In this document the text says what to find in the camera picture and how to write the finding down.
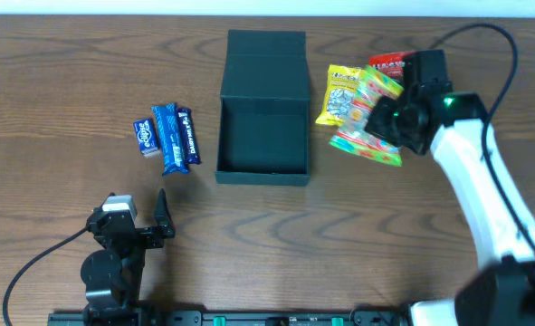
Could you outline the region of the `colourful gummy candy bag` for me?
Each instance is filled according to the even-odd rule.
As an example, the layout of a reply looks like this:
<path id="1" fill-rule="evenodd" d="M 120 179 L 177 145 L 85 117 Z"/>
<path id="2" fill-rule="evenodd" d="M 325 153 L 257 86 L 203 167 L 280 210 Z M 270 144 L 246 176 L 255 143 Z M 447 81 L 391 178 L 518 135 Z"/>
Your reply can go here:
<path id="1" fill-rule="evenodd" d="M 331 137 L 330 145 L 358 157 L 401 167 L 399 148 L 373 136 L 366 127 L 378 101 L 383 97 L 396 100 L 402 91 L 403 87 L 397 81 L 367 65 L 358 81 L 355 98 L 343 123 Z"/>

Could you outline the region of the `blue cookie pack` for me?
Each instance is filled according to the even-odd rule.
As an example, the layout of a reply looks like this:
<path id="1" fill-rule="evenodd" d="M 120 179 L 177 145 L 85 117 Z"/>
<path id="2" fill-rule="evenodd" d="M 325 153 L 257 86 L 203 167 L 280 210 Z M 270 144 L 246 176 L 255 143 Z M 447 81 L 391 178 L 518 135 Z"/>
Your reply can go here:
<path id="1" fill-rule="evenodd" d="M 189 168 L 185 160 L 180 129 L 177 123 L 176 104 L 156 105 L 151 108 L 158 128 L 158 137 L 162 149 L 163 176 L 180 172 L 187 174 Z"/>

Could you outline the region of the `purple Dairy Milk bar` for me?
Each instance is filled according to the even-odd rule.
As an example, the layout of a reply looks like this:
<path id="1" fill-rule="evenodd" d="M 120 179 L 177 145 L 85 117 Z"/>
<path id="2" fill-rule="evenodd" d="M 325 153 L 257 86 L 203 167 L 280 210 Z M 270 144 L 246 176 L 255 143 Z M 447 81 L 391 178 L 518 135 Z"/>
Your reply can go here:
<path id="1" fill-rule="evenodd" d="M 192 111 L 186 107 L 179 107 L 177 108 L 176 113 L 185 161 L 187 164 L 199 165 L 201 163 L 201 158 L 196 141 Z"/>

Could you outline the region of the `yellow Hacks candy bag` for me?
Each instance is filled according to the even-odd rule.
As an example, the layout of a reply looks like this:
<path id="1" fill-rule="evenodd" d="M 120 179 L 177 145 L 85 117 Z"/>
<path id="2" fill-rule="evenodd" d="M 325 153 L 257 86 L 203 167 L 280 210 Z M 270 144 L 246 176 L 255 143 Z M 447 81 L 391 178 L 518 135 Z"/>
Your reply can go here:
<path id="1" fill-rule="evenodd" d="M 364 69 L 360 67 L 332 64 L 328 68 L 326 91 L 316 124 L 340 126 L 343 123 L 363 74 Z"/>

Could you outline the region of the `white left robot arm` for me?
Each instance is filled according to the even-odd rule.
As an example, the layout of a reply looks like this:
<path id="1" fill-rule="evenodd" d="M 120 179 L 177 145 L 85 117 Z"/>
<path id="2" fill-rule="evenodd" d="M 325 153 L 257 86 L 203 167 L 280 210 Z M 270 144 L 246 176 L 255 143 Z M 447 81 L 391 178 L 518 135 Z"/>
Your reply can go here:
<path id="1" fill-rule="evenodd" d="M 90 326 L 165 325 L 157 307 L 141 302 L 139 292 L 146 251 L 162 248 L 176 235 L 167 206 L 166 192 L 158 192 L 156 223 L 137 227 L 137 209 L 130 195 L 109 195 L 93 209 L 86 227 L 102 246 L 82 263 L 81 279 L 88 302 L 82 322 Z"/>

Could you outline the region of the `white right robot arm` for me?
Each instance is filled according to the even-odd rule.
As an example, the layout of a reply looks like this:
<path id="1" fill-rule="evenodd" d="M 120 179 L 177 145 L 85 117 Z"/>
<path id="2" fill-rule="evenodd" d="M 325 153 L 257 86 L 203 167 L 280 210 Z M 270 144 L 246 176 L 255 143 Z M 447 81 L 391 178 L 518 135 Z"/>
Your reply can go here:
<path id="1" fill-rule="evenodd" d="M 478 272 L 452 299 L 410 305 L 411 325 L 535 325 L 535 218 L 503 163 L 472 92 L 381 97 L 366 131 L 430 153 L 454 189 Z"/>

